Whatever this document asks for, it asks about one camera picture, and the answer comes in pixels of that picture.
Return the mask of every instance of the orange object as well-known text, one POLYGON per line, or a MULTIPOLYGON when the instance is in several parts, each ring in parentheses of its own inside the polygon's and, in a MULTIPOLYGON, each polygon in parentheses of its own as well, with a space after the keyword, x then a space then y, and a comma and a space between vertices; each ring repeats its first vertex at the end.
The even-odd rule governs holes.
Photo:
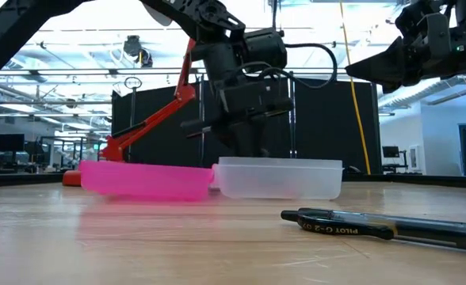
POLYGON ((123 153, 127 147, 131 146, 136 140, 144 136, 151 129, 164 121, 164 119, 173 115, 178 109, 182 108, 196 97, 196 90, 189 84, 189 69, 192 62, 190 52, 195 45, 196 42, 193 39, 189 39, 182 71, 174 94, 175 99, 152 116, 146 118, 142 123, 127 129, 122 135, 116 138, 108 136, 106 138, 106 147, 99 152, 101 157, 111 162, 122 162, 124 160, 123 153))
POLYGON ((79 170, 67 170, 62 179, 64 186, 82 186, 82 175, 79 170))

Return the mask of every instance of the yellow cable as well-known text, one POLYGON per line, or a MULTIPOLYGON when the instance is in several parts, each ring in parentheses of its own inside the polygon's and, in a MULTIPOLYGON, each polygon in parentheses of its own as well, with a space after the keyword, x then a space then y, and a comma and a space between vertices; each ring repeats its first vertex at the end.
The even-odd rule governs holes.
MULTIPOLYGON (((350 65, 351 64, 350 47, 347 42, 346 19, 344 18, 344 5, 342 3, 342 0, 340 0, 340 6, 341 6, 341 15, 342 15, 342 30, 344 31, 344 42, 346 43, 347 62, 350 65)), ((363 132, 363 124, 361 123, 360 110, 358 108, 357 93, 354 88, 353 78, 349 77, 349 79, 351 81, 351 93, 353 94, 354 110, 357 113, 358 128, 360 129, 361 145, 363 146, 363 154, 365 156, 365 166, 367 167, 367 174, 370 175, 371 172, 370 172, 369 152, 367 151, 367 144, 365 143, 365 134, 363 132)))

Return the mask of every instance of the desk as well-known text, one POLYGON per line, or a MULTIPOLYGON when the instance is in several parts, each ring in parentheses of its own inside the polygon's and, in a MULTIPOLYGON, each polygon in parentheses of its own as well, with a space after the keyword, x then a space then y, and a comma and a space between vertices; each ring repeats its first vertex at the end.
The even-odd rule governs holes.
POLYGON ((466 189, 344 183, 335 201, 106 199, 0 188, 0 284, 465 285, 466 252, 329 237, 282 221, 303 206, 466 221, 466 189))

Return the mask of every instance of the pilot g-2 pen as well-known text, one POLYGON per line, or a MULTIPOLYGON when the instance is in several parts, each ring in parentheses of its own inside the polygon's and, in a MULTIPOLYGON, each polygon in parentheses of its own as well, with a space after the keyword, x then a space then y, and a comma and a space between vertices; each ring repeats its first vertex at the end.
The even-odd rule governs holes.
POLYGON ((365 235, 466 249, 466 222, 300 208, 282 211, 284 220, 307 231, 331 235, 365 235))

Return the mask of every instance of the black backdrop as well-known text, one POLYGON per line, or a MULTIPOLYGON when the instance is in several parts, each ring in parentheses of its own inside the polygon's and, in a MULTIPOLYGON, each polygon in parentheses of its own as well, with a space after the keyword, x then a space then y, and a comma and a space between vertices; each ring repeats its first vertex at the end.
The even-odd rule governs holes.
MULTIPOLYGON (((304 79, 317 86, 323 81, 304 79)), ((370 83, 355 83, 372 173, 381 173, 379 116, 370 83)), ((295 84, 295 140, 298 158, 336 159, 366 172, 351 84, 335 82, 322 89, 295 84)))
MULTIPOLYGON (((305 79, 312 85, 321 81, 305 79)), ((288 82, 267 81, 268 98, 287 97, 288 82)), ((376 94, 368 83, 356 83, 357 99, 369 150, 372 173, 380 173, 380 137, 376 94)), ((174 95, 174 86, 138 92, 136 95, 136 122, 168 104, 174 95)), ((196 85, 197 99, 172 115, 133 144, 133 162, 157 165, 210 167, 219 156, 233 153, 213 135, 203 139, 187 139, 180 128, 182 121, 215 116, 214 99, 207 82, 196 85)), ((360 133, 354 112, 350 84, 336 82, 323 89, 311 90, 295 85, 296 122, 292 136, 288 114, 269 120, 265 132, 265 147, 274 158, 289 158, 292 137, 298 158, 338 159, 344 165, 354 165, 365 171, 365 160, 360 133)), ((112 132, 129 127, 131 95, 113 93, 112 132)))

